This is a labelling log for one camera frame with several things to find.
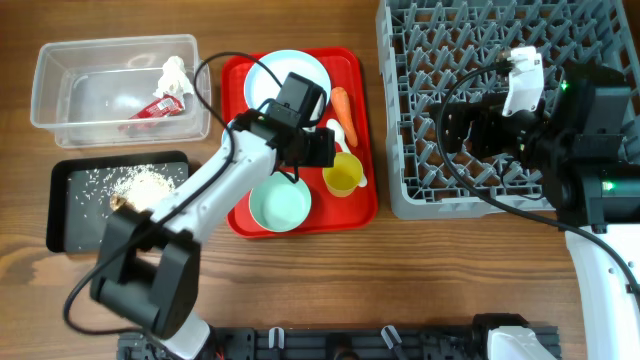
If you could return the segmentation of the yellow plastic cup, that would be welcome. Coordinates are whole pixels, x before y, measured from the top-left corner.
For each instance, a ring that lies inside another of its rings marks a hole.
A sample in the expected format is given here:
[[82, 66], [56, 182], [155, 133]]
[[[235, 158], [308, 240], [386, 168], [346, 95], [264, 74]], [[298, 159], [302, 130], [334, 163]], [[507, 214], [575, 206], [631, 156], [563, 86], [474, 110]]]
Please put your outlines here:
[[351, 153], [339, 152], [332, 167], [322, 169], [328, 191], [335, 197], [351, 195], [359, 186], [364, 170], [360, 160]]

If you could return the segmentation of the mint green bowl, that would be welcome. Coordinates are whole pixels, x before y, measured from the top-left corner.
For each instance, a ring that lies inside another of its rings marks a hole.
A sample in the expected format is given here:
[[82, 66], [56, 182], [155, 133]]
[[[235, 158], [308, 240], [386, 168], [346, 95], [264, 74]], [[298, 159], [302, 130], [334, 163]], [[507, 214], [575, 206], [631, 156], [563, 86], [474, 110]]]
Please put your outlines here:
[[299, 227], [311, 211], [312, 196], [307, 184], [291, 182], [284, 174], [271, 175], [249, 195], [249, 211], [263, 229], [282, 233]]

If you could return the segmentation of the red snack wrapper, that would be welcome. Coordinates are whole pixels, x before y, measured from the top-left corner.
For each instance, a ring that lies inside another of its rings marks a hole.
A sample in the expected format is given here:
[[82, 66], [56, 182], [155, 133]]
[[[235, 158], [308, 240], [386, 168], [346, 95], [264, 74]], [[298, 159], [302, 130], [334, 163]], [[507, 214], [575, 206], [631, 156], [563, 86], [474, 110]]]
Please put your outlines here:
[[120, 132], [133, 133], [136, 131], [147, 130], [155, 127], [158, 122], [141, 122], [134, 123], [134, 120], [140, 119], [153, 119], [153, 118], [166, 118], [174, 115], [178, 115], [185, 110], [184, 104], [174, 96], [164, 95], [162, 98], [154, 100], [152, 103], [144, 107], [134, 116], [132, 116], [128, 123], [120, 125], [118, 130]]

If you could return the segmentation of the white tissue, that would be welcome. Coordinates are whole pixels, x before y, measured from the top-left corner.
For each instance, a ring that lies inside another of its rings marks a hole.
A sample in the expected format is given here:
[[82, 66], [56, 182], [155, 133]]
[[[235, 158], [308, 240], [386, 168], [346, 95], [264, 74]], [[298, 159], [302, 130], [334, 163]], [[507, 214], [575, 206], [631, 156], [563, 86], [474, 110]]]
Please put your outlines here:
[[181, 57], [169, 57], [162, 65], [162, 72], [162, 76], [157, 81], [157, 88], [153, 92], [155, 97], [162, 98], [164, 95], [170, 95], [180, 98], [184, 94], [193, 95], [195, 93]]

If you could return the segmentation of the light blue bowl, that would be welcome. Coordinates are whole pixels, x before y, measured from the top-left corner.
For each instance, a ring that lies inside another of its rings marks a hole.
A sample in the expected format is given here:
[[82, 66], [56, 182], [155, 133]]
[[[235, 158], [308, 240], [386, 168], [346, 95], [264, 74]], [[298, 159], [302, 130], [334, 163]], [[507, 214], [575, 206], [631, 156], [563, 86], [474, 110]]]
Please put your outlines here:
[[235, 145], [235, 139], [233, 135], [233, 128], [228, 125], [221, 135], [221, 147], [226, 150], [231, 150]]

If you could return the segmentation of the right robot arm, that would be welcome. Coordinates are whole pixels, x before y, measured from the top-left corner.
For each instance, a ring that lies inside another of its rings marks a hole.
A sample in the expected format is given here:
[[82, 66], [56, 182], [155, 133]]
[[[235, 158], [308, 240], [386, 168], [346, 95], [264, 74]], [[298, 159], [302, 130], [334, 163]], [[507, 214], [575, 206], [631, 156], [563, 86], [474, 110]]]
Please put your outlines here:
[[484, 74], [474, 70], [446, 93], [435, 115], [437, 146], [447, 155], [471, 136], [476, 158], [506, 153], [538, 170], [554, 219], [501, 203], [457, 172], [458, 183], [508, 213], [564, 232], [579, 282], [587, 355], [639, 356], [639, 167], [624, 160], [622, 122], [631, 88], [601, 65], [570, 67], [549, 116], [538, 110], [501, 115], [495, 101], [455, 103], [457, 90]]

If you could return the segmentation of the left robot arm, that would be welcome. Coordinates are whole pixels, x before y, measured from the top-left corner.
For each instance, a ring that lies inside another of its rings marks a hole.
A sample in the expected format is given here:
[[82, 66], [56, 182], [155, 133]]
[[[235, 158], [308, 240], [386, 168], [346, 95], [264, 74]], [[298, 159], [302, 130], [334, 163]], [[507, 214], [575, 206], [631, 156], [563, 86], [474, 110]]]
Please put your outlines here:
[[194, 311], [203, 243], [280, 166], [330, 167], [334, 157], [330, 129], [308, 131], [285, 110], [237, 115], [220, 149], [174, 192], [144, 211], [123, 205], [111, 214], [91, 298], [172, 358], [201, 357], [212, 337]]

